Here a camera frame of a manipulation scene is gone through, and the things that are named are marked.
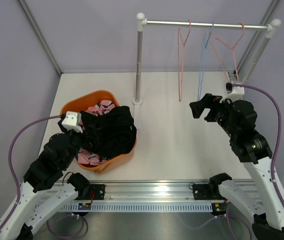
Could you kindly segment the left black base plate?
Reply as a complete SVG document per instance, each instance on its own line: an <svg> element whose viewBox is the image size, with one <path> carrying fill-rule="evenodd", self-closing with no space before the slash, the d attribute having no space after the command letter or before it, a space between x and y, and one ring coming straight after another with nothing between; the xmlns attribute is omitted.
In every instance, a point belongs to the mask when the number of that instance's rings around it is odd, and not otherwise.
<svg viewBox="0 0 284 240"><path fill-rule="evenodd" d="M84 190L79 192L78 197L76 200L86 200L91 201L93 200L104 200L105 197L105 184L90 184L89 186L85 187Z"/></svg>

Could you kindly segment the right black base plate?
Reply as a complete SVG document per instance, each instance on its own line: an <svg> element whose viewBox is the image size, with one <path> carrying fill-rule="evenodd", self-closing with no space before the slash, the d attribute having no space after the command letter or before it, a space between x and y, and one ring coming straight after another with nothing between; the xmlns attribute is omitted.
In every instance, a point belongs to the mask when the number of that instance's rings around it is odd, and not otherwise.
<svg viewBox="0 0 284 240"><path fill-rule="evenodd" d="M225 200L218 187L211 183L193 184L192 192L195 200Z"/></svg>

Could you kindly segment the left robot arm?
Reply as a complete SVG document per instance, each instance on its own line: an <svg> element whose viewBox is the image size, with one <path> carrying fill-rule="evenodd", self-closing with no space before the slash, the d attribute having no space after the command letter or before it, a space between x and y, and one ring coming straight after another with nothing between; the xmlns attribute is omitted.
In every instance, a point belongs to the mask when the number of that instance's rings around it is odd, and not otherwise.
<svg viewBox="0 0 284 240"><path fill-rule="evenodd" d="M65 130L50 137L42 153L30 165L23 181L13 174L17 195L0 218L0 240L31 240L57 211L73 200L94 200L94 190L81 173L73 173L67 182L40 206L36 204L72 163L84 144L81 114L68 111L59 115Z"/></svg>

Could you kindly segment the blue hanger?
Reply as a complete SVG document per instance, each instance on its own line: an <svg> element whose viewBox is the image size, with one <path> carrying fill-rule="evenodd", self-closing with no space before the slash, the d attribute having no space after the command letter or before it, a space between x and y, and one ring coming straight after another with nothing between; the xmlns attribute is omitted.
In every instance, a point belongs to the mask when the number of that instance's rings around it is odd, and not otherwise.
<svg viewBox="0 0 284 240"><path fill-rule="evenodd" d="M205 64L207 58L207 49L209 40L212 34L212 30L214 28L214 22L211 23L211 29L208 35L204 34L202 39L202 46L201 46L201 56L200 56L200 71L199 71L199 78L198 78L198 90L197 90L197 100L201 99L202 89L203 89L203 80L204 80L204 71L205 71Z"/></svg>

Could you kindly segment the pink patterned shorts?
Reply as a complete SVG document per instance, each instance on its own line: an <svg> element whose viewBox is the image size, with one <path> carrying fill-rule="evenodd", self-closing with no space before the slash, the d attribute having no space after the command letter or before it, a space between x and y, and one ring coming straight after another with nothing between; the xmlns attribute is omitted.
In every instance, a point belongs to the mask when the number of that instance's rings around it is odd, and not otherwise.
<svg viewBox="0 0 284 240"><path fill-rule="evenodd" d="M85 112L98 117L109 113L115 107L116 105L114 104L114 102L112 102L111 100L104 99L94 106L89 106L87 110L85 110ZM110 159L111 158L109 157L103 157L96 153L81 148L78 154L73 159L73 162L82 165L89 165L90 167L95 167L106 163Z"/></svg>

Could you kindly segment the black shorts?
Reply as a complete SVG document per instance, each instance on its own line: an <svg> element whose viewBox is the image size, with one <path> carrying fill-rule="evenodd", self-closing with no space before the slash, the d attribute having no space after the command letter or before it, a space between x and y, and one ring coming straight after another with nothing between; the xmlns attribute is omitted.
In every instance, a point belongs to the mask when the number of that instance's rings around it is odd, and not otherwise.
<svg viewBox="0 0 284 240"><path fill-rule="evenodd" d="M101 157L114 158L128 154L132 150L137 137L137 128L128 106L116 106L109 113L96 116L95 126L102 128L101 153L98 154ZM90 143L88 144L89 152L92 152Z"/></svg>

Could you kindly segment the orange plastic basket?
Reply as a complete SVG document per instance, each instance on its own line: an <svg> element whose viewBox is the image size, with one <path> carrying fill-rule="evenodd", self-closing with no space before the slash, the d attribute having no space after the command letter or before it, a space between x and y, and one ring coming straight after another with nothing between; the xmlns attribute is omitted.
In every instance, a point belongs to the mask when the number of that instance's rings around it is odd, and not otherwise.
<svg viewBox="0 0 284 240"><path fill-rule="evenodd" d="M81 96L79 98L76 98L74 100L71 100L67 102L62 109L60 110L60 114L66 114L67 111L72 111L72 112L80 112L80 111L85 111L87 110L88 107L92 107L96 104L98 104L102 100L110 100L114 102L116 107L119 107L120 104L118 103L117 99L115 96L107 91L107 90L97 90L94 92L91 92L87 95ZM134 156L135 153L135 147L137 144L137 140L135 141L132 150L127 153L127 154L120 154L114 158L111 158L109 161L102 163L101 165L98 166L92 166L90 167L89 165L82 165L80 163L76 164L86 170L86 171L91 171L96 174L104 174L107 173L127 162L129 162L132 157Z"/></svg>

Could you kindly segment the aluminium mounting rail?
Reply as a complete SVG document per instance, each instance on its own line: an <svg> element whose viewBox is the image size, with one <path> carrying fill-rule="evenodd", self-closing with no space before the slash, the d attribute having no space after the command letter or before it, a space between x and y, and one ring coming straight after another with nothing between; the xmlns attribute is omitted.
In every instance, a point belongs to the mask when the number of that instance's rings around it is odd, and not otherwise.
<svg viewBox="0 0 284 240"><path fill-rule="evenodd" d="M76 200L81 190L90 184L104 184L104 200ZM192 190L193 184L212 184L211 182L89 182L87 180L69 180L55 183L50 189L34 192L29 184L20 185L18 204L29 200L38 203L41 199L48 199L57 194L57 201L66 199L67 202L117 202L117 203L173 203L173 202L221 202L223 200L195 200Z"/></svg>

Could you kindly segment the pink hanger of black shorts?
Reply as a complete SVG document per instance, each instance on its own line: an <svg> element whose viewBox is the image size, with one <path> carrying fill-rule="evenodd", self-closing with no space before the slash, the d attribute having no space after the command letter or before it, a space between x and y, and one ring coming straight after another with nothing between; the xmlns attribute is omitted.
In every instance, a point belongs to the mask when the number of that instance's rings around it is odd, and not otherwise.
<svg viewBox="0 0 284 240"><path fill-rule="evenodd" d="M177 30L177 77L178 77L178 101L183 99L183 79L184 79L184 63L186 56L186 45L190 36L192 22L188 20L188 32L183 37L181 28Z"/></svg>

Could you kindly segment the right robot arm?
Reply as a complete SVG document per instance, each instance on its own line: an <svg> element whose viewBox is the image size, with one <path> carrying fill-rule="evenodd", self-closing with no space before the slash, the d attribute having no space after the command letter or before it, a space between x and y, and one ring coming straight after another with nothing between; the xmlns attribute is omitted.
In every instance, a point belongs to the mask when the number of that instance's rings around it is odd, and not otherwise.
<svg viewBox="0 0 284 240"><path fill-rule="evenodd" d="M195 119L208 109L205 121L217 123L229 136L231 150L251 176L262 203L241 190L226 173L209 179L210 196L231 202L251 223L258 240L284 240L284 189L272 167L275 153L255 129L257 113L253 105L207 93L189 106Z"/></svg>

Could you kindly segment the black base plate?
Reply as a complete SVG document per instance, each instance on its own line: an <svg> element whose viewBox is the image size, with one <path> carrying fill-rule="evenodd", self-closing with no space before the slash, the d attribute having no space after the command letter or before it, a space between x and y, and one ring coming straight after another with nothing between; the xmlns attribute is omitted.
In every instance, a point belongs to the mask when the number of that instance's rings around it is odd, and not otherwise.
<svg viewBox="0 0 284 240"><path fill-rule="evenodd" d="M89 186L85 187L84 190L79 192L78 197L76 200L86 200L91 201L93 200L104 200L105 197L105 184L90 184Z"/></svg>
<svg viewBox="0 0 284 240"><path fill-rule="evenodd" d="M211 183L193 184L192 192L195 200L225 200L218 187Z"/></svg>

